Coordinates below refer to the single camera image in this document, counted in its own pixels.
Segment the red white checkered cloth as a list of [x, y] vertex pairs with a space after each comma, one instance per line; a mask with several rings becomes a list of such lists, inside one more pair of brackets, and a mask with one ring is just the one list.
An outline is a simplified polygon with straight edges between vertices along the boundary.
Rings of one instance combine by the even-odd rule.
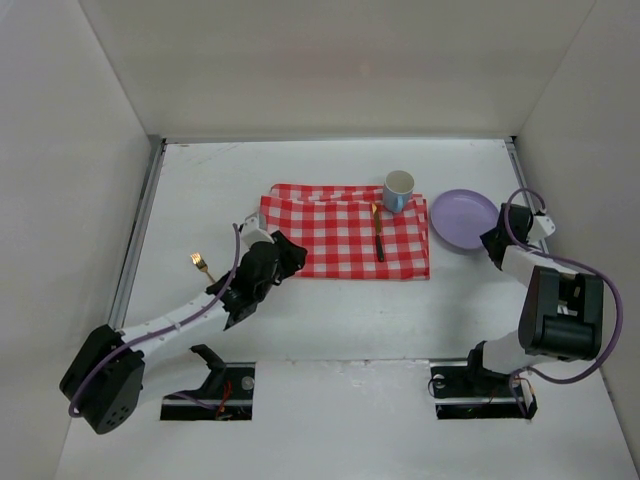
[[[375, 185], [275, 184], [260, 198], [267, 229], [281, 231], [308, 253], [301, 278], [427, 280], [430, 278], [427, 201], [414, 194], [398, 214], [382, 206]], [[379, 207], [385, 261], [376, 255], [371, 204]]]

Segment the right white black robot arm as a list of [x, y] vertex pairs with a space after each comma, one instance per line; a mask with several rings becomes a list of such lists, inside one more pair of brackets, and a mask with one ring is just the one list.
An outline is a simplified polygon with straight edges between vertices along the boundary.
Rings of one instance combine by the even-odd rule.
[[502, 205], [481, 236], [492, 263], [527, 288], [515, 331], [469, 352], [464, 379], [476, 389], [505, 385], [510, 374], [550, 361], [593, 360], [601, 349], [604, 282], [529, 250], [529, 233], [550, 233], [551, 220]]

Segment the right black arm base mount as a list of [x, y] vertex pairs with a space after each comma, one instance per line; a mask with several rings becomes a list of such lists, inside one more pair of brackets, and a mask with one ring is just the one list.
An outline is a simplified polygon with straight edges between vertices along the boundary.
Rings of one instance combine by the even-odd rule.
[[482, 366], [483, 346], [466, 358], [430, 363], [428, 393], [438, 420], [532, 420], [538, 402], [531, 383], [520, 376], [494, 373]]

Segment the gold knife black handle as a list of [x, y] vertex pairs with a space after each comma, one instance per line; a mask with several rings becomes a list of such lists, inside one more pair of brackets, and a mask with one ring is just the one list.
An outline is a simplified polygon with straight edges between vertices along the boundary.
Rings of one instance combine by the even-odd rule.
[[375, 203], [372, 203], [371, 211], [372, 211], [374, 227], [375, 227], [375, 244], [376, 244], [377, 260], [379, 262], [384, 262], [385, 254], [384, 254], [384, 247], [383, 247], [382, 236], [381, 236], [382, 224], [381, 224], [381, 217], [380, 217], [380, 211], [379, 211], [378, 205]]

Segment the blue white mug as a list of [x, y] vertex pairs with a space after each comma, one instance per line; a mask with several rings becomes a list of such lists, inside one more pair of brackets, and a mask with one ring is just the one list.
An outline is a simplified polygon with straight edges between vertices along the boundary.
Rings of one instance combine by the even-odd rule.
[[411, 174], [395, 170], [387, 174], [383, 184], [383, 205], [393, 214], [400, 213], [408, 204], [415, 186]]

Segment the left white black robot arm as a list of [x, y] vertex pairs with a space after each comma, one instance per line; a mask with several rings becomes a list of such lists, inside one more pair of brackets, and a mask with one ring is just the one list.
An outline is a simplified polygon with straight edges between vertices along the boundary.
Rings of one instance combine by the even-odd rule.
[[95, 328], [59, 384], [69, 416], [103, 435], [155, 398], [211, 409], [214, 395], [232, 389], [211, 339], [253, 315], [272, 287], [303, 269], [306, 256], [275, 232], [235, 253], [231, 270], [186, 305], [129, 329]]

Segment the gold fork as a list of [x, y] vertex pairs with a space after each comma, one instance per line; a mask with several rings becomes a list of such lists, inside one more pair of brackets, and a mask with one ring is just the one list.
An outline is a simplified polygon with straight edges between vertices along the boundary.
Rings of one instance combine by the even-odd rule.
[[199, 252], [195, 252], [192, 253], [190, 255], [192, 263], [194, 264], [194, 266], [204, 275], [207, 276], [209, 282], [211, 284], [215, 284], [216, 280], [215, 278], [211, 275], [211, 273], [209, 272], [209, 267], [208, 264], [206, 263], [206, 261], [203, 259], [203, 257], [201, 256], [201, 254]]

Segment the purple plastic plate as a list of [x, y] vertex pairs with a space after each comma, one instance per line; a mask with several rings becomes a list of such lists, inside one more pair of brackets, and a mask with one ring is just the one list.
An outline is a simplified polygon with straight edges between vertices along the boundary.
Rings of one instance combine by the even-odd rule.
[[430, 209], [430, 220], [437, 235], [449, 245], [466, 251], [483, 247], [481, 236], [498, 222], [499, 210], [484, 195], [454, 189], [439, 195]]

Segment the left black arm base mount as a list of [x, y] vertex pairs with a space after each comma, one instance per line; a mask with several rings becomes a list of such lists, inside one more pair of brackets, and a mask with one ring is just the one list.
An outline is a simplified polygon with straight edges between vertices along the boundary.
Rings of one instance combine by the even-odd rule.
[[255, 363], [227, 363], [204, 344], [190, 348], [209, 373], [193, 390], [163, 398], [161, 421], [250, 421], [253, 416]]

